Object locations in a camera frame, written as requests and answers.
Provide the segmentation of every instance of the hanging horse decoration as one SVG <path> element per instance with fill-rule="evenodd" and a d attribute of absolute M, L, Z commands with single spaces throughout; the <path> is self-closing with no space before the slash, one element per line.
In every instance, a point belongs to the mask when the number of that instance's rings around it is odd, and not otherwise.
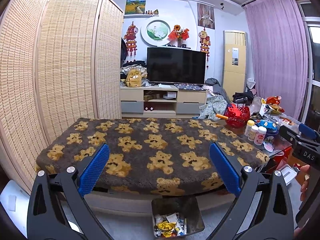
<path fill-rule="evenodd" d="M 205 28 L 203 28 L 203 31 L 199 32 L 199 37 L 200 37 L 200 51 L 206 53 L 207 55 L 207 64 L 209 62 L 209 57 L 210 57 L 210 53 L 209 53 L 209 46 L 211 45 L 210 42 L 210 37 L 208 36 L 207 32 L 205 31 Z"/>
<path fill-rule="evenodd" d="M 136 33 L 138 32 L 138 28 L 133 24 L 128 27 L 127 34 L 124 36 L 124 39 L 127 41 L 125 44 L 127 45 L 128 55 L 130 52 L 130 60 L 132 59 L 132 52 L 134 52 L 133 56 L 136 57 L 137 50 L 137 41 L 136 41 Z"/>

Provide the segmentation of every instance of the pink curtain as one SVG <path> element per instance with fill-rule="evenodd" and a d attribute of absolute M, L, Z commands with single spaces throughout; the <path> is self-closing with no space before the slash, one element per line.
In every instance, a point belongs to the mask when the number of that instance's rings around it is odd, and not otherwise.
<path fill-rule="evenodd" d="M 298 119 L 306 89 L 308 49 L 295 0 L 256 0 L 245 6 L 258 96 L 281 96 Z"/>

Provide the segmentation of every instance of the flower vase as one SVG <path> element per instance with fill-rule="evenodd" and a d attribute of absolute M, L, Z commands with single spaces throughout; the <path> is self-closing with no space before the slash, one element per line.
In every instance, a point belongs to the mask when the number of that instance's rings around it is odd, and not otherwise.
<path fill-rule="evenodd" d="M 177 47 L 178 47 L 178 48 L 181 48 L 181 46 L 182 46 L 182 39 L 178 39 L 178 45 L 177 45 Z"/>

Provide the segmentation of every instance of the woven bamboo panel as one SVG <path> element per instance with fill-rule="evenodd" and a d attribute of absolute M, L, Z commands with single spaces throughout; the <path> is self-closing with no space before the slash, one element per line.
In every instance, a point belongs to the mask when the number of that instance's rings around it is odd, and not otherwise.
<path fill-rule="evenodd" d="M 103 0 L 96 45 L 96 95 L 99 118 L 121 118 L 120 47 L 123 12 Z"/>
<path fill-rule="evenodd" d="M 37 86 L 51 143 L 79 117 L 94 118 L 91 56 L 99 0 L 50 0 L 38 41 Z"/>
<path fill-rule="evenodd" d="M 20 176 L 28 180 L 27 185 L 36 175 L 36 157 L 47 147 L 33 83 L 36 29 L 45 2 L 12 0 L 0 29 L 1 140 L 17 171 L 25 174 Z"/>

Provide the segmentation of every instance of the teddy bear tablecloth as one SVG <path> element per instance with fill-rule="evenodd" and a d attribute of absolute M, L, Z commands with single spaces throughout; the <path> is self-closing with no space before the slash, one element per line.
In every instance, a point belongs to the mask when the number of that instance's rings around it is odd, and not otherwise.
<path fill-rule="evenodd" d="M 209 119 L 79 118 L 38 156 L 49 173 L 65 171 L 91 156 L 101 143 L 110 158 L 96 187 L 133 194 L 189 195 L 223 185 L 209 157 L 218 142 L 229 155 L 253 168 L 269 157 Z"/>

